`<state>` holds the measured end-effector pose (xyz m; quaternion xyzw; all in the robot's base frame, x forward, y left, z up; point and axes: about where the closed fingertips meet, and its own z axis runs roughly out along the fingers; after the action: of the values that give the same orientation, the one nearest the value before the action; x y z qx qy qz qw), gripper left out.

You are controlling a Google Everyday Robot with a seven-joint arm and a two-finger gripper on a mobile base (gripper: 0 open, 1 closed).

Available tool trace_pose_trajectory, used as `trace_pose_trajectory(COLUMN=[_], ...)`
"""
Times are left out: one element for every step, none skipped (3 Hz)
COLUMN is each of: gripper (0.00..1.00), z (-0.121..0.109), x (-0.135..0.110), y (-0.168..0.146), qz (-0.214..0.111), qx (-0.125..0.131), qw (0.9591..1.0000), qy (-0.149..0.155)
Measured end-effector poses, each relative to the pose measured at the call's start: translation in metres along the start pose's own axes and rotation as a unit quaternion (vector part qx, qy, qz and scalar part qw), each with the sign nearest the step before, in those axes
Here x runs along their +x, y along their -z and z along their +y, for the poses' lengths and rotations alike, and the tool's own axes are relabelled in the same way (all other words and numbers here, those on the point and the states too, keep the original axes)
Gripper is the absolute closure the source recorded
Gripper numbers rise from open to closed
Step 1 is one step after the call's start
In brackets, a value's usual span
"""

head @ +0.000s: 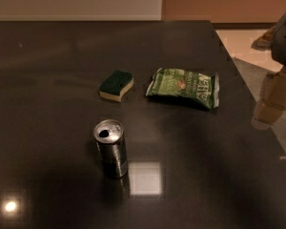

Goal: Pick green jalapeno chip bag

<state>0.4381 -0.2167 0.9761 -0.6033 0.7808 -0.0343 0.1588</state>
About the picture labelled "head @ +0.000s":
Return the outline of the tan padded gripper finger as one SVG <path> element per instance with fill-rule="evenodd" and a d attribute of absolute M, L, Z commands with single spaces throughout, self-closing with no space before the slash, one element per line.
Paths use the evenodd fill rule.
<path fill-rule="evenodd" d="M 286 67 L 267 73 L 254 109 L 254 120 L 274 124 L 286 112 Z"/>

